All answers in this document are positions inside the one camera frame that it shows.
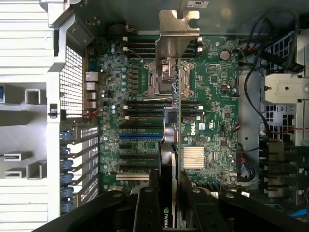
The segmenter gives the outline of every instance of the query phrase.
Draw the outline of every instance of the sticker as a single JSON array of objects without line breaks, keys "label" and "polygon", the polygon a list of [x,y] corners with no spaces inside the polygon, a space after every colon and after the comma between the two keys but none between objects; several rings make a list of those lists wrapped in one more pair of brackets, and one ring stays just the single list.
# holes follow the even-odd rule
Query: sticker
[{"label": "sticker", "polygon": [[198,129],[199,129],[199,130],[204,130],[204,129],[205,129],[205,123],[200,123],[200,124],[198,125]]},{"label": "sticker", "polygon": [[188,1],[187,7],[190,8],[206,8],[209,1]]},{"label": "sticker", "polygon": [[248,192],[241,192],[241,194],[242,194],[243,196],[245,196],[245,197],[250,197],[250,193],[248,193]]}]

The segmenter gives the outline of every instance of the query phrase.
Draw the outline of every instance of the metal bracket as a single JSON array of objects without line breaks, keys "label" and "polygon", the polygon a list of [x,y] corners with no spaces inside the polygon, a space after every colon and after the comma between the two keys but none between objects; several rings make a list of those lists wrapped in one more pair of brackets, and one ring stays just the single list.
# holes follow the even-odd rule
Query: metal bracket
[{"label": "metal bracket", "polygon": [[177,11],[160,11],[160,38],[155,42],[156,71],[161,74],[161,60],[167,57],[181,58],[191,40],[199,36],[199,28],[189,27],[191,19],[199,19],[199,11],[184,11],[177,18]]},{"label": "metal bracket", "polygon": [[309,99],[309,79],[296,74],[271,74],[262,78],[262,100],[273,104],[296,104]]}]

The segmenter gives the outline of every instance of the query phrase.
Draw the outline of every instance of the red cable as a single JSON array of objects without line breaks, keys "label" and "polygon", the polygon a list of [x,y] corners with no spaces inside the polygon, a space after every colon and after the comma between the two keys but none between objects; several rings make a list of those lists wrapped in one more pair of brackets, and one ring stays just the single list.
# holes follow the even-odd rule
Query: red cable
[{"label": "red cable", "polygon": [[309,130],[309,128],[290,128],[290,129],[288,129],[288,130],[284,130],[284,131],[282,131],[282,132],[273,132],[274,134],[283,134],[283,133],[288,133],[288,132],[290,132],[290,131],[297,131],[297,130],[302,130],[302,131],[304,131],[304,130]]}]

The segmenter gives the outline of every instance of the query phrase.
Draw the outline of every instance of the screw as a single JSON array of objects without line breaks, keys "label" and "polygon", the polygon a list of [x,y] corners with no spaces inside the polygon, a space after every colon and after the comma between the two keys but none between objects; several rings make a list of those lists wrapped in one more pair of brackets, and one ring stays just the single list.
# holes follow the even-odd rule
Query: screw
[{"label": "screw", "polygon": [[225,196],[226,196],[227,198],[234,198],[234,195],[233,195],[232,193],[227,193]]},{"label": "screw", "polygon": [[201,192],[201,190],[199,190],[199,188],[194,188],[194,189],[192,189],[192,192],[195,192],[195,193],[199,193],[199,192]]},{"label": "screw", "polygon": [[117,194],[113,195],[113,197],[121,197],[121,193],[117,193]]},{"label": "screw", "polygon": [[145,192],[152,192],[152,191],[153,191],[152,188],[147,188],[147,189],[145,189]]}]

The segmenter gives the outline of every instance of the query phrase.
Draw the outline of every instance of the chipset heatsink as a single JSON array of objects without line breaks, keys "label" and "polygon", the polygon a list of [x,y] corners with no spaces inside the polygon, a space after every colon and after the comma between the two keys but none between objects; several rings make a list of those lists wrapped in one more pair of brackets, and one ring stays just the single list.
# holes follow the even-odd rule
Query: chipset heatsink
[{"label": "chipset heatsink", "polygon": [[205,155],[203,146],[183,147],[183,168],[198,169],[205,167]]}]

